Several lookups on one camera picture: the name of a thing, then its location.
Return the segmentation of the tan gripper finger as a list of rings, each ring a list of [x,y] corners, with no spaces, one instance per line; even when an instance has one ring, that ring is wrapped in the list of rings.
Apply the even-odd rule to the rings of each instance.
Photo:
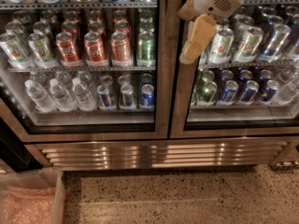
[[[178,16],[185,21],[190,21],[195,17],[193,0],[187,0],[186,3],[179,9]]]
[[[179,56],[184,64],[194,63],[205,51],[207,45],[216,34],[216,20],[207,14],[190,21],[188,25],[187,41]]]

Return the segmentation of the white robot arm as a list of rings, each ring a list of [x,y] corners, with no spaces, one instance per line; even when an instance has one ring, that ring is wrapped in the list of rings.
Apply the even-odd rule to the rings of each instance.
[[[179,60],[190,64],[199,58],[216,34],[216,22],[230,17],[244,0],[187,0],[178,16],[188,22],[187,41]]]

